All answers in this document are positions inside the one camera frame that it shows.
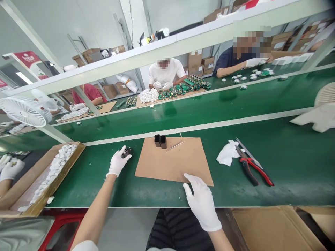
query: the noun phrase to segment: red chair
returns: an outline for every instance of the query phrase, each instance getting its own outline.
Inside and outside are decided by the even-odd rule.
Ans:
[[[78,228],[80,226],[81,221],[83,220],[85,214],[87,212],[87,209],[85,210],[80,210],[76,212],[71,212],[71,211],[58,211],[58,210],[50,210],[44,212],[43,215],[48,215],[48,216],[54,216],[55,221],[53,225],[51,226],[48,234],[46,235],[41,247],[38,249],[38,251],[46,251],[46,247],[48,246],[49,242],[51,241],[52,237],[54,234],[65,224],[72,223],[72,222],[79,222],[77,229],[73,235],[73,238],[70,242],[70,245],[67,249],[67,251],[70,251],[70,248],[72,246],[74,237],[77,234]]]

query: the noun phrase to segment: dark blue shirt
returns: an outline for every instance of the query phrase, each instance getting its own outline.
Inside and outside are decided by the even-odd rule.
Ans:
[[[255,53],[241,53],[241,58],[237,59],[237,55],[236,54],[234,55],[233,53],[233,47],[230,47],[226,49],[224,52],[222,52],[222,54],[216,61],[213,75],[216,75],[216,72],[219,68],[232,67],[255,57],[256,57]]]

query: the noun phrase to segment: workbench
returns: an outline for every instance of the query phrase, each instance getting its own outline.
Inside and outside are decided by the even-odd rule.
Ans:
[[[276,75],[290,70],[274,69]],[[182,183],[134,176],[144,138],[158,132],[201,138],[214,182],[211,191],[216,207],[334,206],[335,130],[321,134],[313,131],[311,124],[289,123],[314,106],[323,86],[335,82],[334,67],[297,74],[285,81],[268,78],[243,91],[235,88],[231,76],[226,79],[208,78],[213,84],[210,91],[162,102],[154,109],[116,111],[114,107],[110,114],[92,116],[81,125],[77,121],[56,125],[87,147],[49,207],[89,207],[104,182],[112,155],[123,145],[133,147],[135,153],[116,182],[110,207],[187,207]],[[268,187],[258,174],[260,185],[253,187],[238,159],[231,167],[216,161],[223,146],[236,137],[261,163],[274,187]],[[46,149],[56,144],[39,130],[0,138],[0,146],[11,151]]]

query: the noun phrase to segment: red-handled pliers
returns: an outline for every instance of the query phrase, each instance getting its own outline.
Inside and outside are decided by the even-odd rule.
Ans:
[[[250,179],[251,183],[254,186],[258,186],[259,183],[256,180],[256,178],[253,176],[253,174],[251,173],[250,170],[250,165],[252,165],[265,179],[266,183],[268,183],[268,185],[270,186],[274,186],[273,182],[270,180],[269,176],[266,174],[266,172],[264,172],[256,163],[252,158],[248,158],[247,155],[241,151],[241,149],[236,146],[236,150],[238,152],[238,154],[241,156],[240,162],[242,162],[243,164],[243,170],[245,172],[245,174],[247,175],[247,177]]]

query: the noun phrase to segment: white t-shirt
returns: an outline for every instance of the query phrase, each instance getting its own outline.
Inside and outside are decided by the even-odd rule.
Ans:
[[[95,245],[93,241],[83,241],[76,245],[72,251],[99,251],[98,247]],[[163,249],[158,249],[158,248],[149,248],[147,251],[175,251],[174,249],[171,248],[163,248]]]
[[[153,84],[156,81],[161,84],[173,82],[176,75],[178,79],[186,75],[183,65],[178,59],[170,58],[170,63],[166,69],[162,69],[158,63],[154,63],[149,68],[149,84]]]

